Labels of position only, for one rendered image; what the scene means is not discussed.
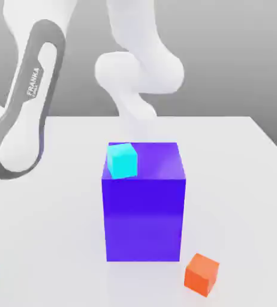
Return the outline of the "small orange cube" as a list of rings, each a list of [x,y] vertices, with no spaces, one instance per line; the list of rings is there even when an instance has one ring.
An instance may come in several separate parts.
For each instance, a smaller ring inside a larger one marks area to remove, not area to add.
[[[215,285],[219,263],[196,253],[185,269],[184,286],[207,297]]]

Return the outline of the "large blue box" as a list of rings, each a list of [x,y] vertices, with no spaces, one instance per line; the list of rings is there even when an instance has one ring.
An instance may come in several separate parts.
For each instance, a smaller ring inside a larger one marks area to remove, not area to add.
[[[107,261],[179,261],[186,176],[177,143],[133,143],[135,177],[101,178]]]

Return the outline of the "small cyan cube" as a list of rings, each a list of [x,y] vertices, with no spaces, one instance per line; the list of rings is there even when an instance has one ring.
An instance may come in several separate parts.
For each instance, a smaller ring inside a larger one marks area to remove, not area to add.
[[[107,167],[113,179],[137,176],[138,155],[132,144],[108,145]]]

